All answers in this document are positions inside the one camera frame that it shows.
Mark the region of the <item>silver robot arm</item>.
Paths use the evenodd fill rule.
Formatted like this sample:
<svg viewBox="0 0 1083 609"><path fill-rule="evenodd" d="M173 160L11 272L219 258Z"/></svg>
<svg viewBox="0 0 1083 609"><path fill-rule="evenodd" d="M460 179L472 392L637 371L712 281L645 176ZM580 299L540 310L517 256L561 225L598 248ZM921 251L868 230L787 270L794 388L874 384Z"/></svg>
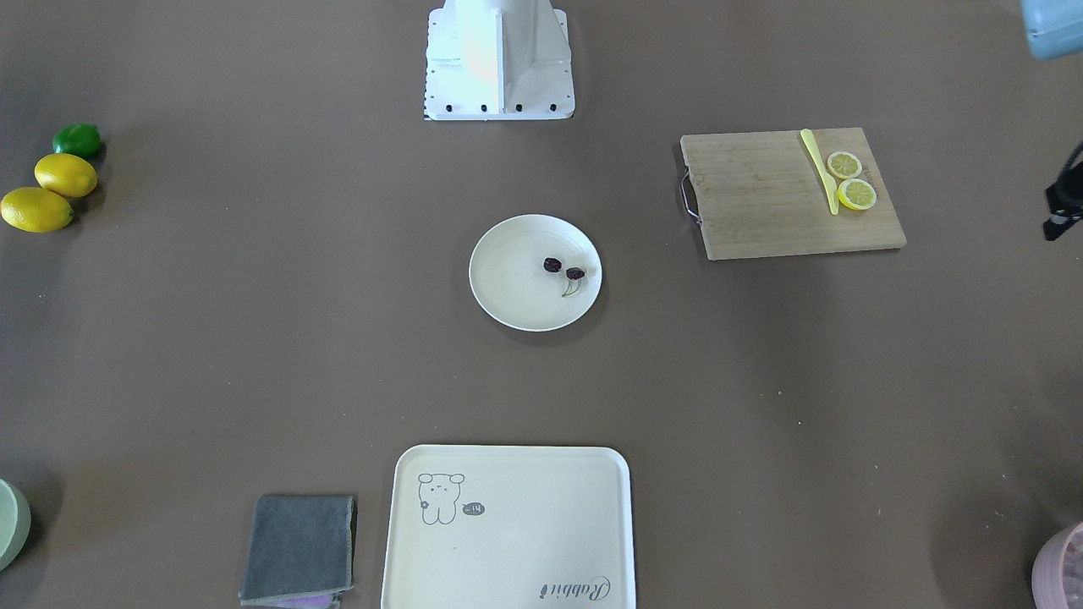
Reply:
<svg viewBox="0 0 1083 609"><path fill-rule="evenodd" d="M1082 50L1080 1L1021 1L1025 38L1034 59L1062 59ZM1049 217L1045 239L1059 239L1082 220L1082 144L1077 144L1053 183L1044 190Z"/></svg>

